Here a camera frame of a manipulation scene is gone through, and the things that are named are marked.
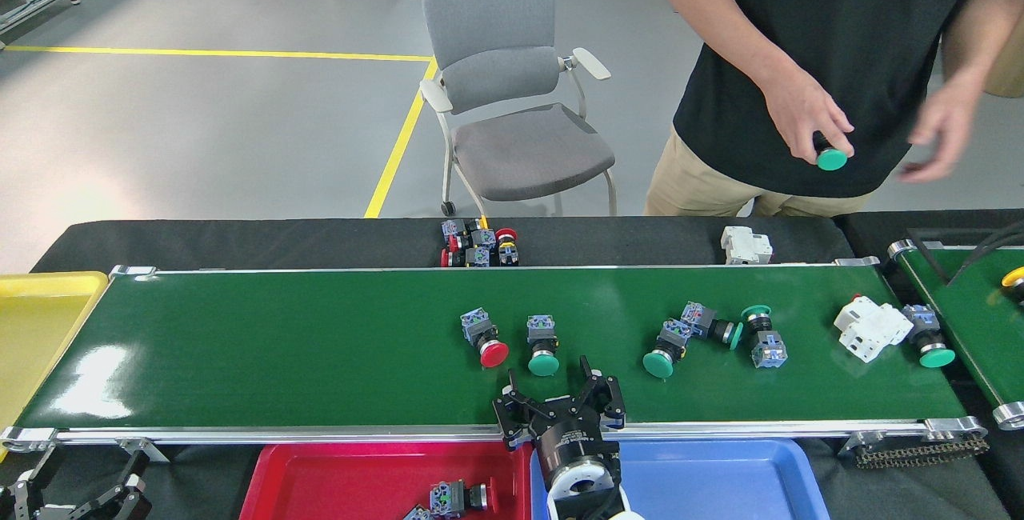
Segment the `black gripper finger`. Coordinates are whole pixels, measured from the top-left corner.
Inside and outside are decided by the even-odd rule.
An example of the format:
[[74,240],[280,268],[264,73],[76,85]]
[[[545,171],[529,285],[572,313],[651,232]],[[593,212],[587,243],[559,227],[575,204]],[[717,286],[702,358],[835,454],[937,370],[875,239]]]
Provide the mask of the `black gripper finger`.
[[150,456],[143,450],[131,452],[128,463],[118,480],[98,499],[89,499],[73,508],[65,519],[146,519],[151,502],[144,497],[142,474],[150,465]]
[[52,483],[63,464],[63,447],[51,446],[36,466],[18,477],[11,485],[2,487],[2,519],[47,519],[43,512],[43,491]]

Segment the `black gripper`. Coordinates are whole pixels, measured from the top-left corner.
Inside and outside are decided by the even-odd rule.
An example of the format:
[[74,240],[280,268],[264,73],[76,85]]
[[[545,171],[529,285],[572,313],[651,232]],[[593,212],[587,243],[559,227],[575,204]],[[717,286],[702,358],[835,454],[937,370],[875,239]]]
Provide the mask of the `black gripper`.
[[621,430],[626,425],[626,408],[618,379],[592,369],[585,355],[579,356],[584,384],[573,403],[560,397],[544,402],[534,400],[517,389],[514,370],[508,370],[509,384],[493,408],[508,451],[532,442],[538,452],[545,482],[553,482],[560,473],[577,464],[596,464],[621,481],[618,443],[603,439],[601,426]]

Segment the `person's right hand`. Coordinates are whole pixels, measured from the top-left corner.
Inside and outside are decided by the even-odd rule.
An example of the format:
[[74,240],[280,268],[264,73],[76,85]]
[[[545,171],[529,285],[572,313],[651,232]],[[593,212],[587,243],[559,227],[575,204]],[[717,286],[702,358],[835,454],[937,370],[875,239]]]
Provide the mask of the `person's right hand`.
[[845,157],[854,156],[848,134],[854,126],[835,100],[808,73],[797,69],[758,83],[766,107],[791,155],[815,164],[816,134]]

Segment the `person's left hand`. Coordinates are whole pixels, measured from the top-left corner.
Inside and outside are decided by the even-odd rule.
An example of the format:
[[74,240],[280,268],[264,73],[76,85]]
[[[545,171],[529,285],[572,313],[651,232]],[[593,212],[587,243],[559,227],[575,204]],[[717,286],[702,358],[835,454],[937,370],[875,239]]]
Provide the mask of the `person's left hand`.
[[984,78],[958,74],[926,98],[919,109],[908,143],[929,146],[931,156],[924,162],[904,163],[899,171],[899,181],[929,183],[946,178],[957,169],[963,151],[966,151],[972,138],[984,86]]

